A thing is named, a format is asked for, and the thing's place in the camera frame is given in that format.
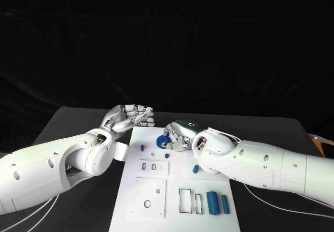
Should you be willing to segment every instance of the robotic arm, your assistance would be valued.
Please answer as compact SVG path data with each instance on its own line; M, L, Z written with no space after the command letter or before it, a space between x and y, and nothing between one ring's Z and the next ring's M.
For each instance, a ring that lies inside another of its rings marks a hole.
M28 147L0 159L0 215L27 209L101 175L129 145L116 142L135 126L155 126L153 108L117 105L87 134Z
M251 186L302 194L334 206L333 159L300 154L264 143L241 141L212 128L202 130L188 120L172 122L163 136L169 136L169 131L178 142L163 142L162 147L176 151L192 149L208 173L224 173Z

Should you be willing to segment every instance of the rectangular hole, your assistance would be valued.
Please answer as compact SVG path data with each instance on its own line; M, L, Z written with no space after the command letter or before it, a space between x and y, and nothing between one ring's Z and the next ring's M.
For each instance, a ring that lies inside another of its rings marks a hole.
M201 194L195 195L195 206L196 206L196 214L202 214L202 198Z
M181 195L181 213L194 213L192 210L192 194L191 189L179 189L179 195Z

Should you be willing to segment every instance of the blue battery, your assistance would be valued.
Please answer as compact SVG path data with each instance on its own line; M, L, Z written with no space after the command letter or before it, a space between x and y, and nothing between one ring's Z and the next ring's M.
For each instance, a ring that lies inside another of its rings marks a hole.
M195 166L194 166L194 173L198 173L198 172L199 172L199 169L201 169L201 166L199 166L199 165L195 165Z
M212 215L221 214L217 192L208 192L208 207Z
M222 196L222 202L224 202L224 209L225 209L225 214L230 214L230 205L228 205L228 199L227 199L227 195Z

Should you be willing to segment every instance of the white board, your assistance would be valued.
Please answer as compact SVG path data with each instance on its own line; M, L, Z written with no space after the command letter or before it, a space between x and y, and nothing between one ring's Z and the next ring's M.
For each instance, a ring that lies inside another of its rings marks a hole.
M212 175L202 169L198 174L192 174L196 164L194 152L191 150L176 152L158 147L156 141L158 137L163 135L163 131L165 128L146 127L136 127L133 130L132 150L124 167L110 232L241 232L230 179L225 175ZM137 172L139 160L169 161L169 175L142 175ZM139 177L166 180L165 218L135 217L132 215L133 201L136 201L135 192L137 191L135 180ZM192 214L179 212L179 189L192 190ZM209 214L207 197L209 191L217 191L219 196L221 214L217 216ZM198 215L195 210L195 194L202 195L202 215ZM228 215L224 214L221 195L228 197Z

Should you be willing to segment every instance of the table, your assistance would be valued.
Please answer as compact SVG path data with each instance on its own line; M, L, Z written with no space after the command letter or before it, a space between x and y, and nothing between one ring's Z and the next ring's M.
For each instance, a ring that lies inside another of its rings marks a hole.
M63 107L55 113L37 144L87 133L99 128L109 110ZM248 116L221 116L156 112L156 125L165 127L178 119L194 120L204 129L214 127L241 139L268 143L291 151L322 156L309 134L296 119ZM129 131L119 140L129 143ZM107 172L65 192L51 213L35 231L109 232L117 200L124 163L114 160ZM231 180L235 207L242 232L306 231L327 232L334 219L286 212L264 204L248 192L242 183ZM334 210L287 192L250 187L258 197L278 207L334 216ZM0 230L22 220L40 206L0 216ZM9 232L28 231L41 220L50 207Z

